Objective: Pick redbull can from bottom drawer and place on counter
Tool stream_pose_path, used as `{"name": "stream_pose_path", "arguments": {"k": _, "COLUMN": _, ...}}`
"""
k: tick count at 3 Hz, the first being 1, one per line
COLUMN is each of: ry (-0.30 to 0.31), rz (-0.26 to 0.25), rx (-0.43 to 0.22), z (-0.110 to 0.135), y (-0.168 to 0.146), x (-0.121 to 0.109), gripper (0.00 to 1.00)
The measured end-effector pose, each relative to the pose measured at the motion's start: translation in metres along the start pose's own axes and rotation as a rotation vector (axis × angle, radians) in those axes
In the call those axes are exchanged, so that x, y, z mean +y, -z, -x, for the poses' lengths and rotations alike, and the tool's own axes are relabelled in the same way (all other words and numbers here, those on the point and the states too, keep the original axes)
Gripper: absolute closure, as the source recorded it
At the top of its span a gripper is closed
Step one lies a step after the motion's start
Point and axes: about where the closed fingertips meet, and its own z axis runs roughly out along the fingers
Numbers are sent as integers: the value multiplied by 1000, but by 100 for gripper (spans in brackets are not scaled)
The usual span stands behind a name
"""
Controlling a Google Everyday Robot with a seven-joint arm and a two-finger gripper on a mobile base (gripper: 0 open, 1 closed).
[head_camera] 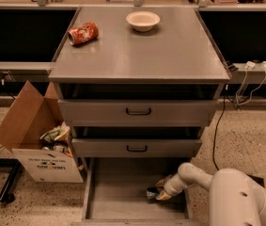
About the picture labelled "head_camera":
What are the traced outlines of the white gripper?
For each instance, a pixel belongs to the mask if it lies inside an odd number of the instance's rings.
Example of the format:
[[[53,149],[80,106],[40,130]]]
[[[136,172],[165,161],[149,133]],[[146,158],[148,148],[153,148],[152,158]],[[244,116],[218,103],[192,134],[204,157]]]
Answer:
[[[179,195],[184,189],[188,187],[188,184],[183,181],[180,176],[176,174],[170,174],[163,179],[159,180],[156,187],[164,187],[158,196],[155,197],[157,201],[167,201],[172,198],[172,196]]]

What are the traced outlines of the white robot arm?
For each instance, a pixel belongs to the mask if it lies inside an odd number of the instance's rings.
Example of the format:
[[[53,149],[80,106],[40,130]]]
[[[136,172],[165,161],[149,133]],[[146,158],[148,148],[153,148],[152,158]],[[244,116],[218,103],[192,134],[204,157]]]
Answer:
[[[182,163],[178,171],[157,182],[158,201],[198,185],[209,192],[209,226],[266,226],[266,188],[237,169],[220,169],[213,175]]]

